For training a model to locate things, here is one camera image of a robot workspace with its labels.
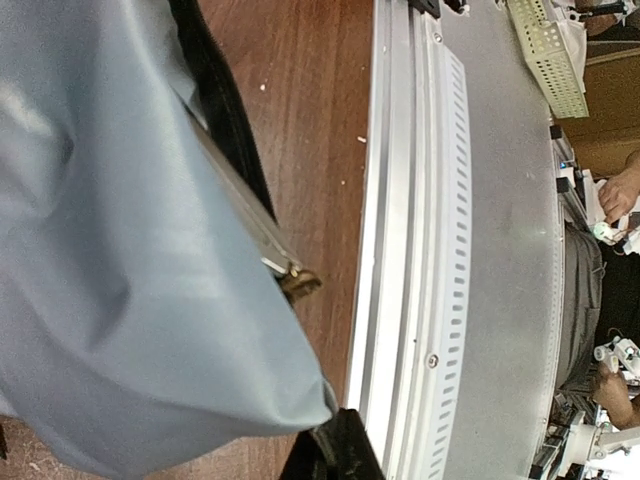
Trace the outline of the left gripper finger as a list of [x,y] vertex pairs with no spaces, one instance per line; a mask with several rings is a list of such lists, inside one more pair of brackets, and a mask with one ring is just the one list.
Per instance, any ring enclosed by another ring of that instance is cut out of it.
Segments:
[[280,480],[384,480],[355,409],[340,408],[325,424],[300,432]]

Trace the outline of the grey zipper pouch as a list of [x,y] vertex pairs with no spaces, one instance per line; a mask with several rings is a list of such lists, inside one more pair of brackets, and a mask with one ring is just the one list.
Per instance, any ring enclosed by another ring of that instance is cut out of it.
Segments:
[[196,2],[2,3],[1,409],[76,469],[140,479],[332,417],[205,136],[267,201]]

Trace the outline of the black silver hair clipper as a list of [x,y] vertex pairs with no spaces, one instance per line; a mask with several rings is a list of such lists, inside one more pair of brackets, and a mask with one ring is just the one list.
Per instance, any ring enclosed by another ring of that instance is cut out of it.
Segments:
[[276,221],[234,170],[203,123],[189,106],[185,106],[185,110],[201,148],[213,170],[221,178],[234,212],[259,250],[261,262],[270,270],[287,301],[293,305],[319,290],[323,285],[320,277],[302,265]]

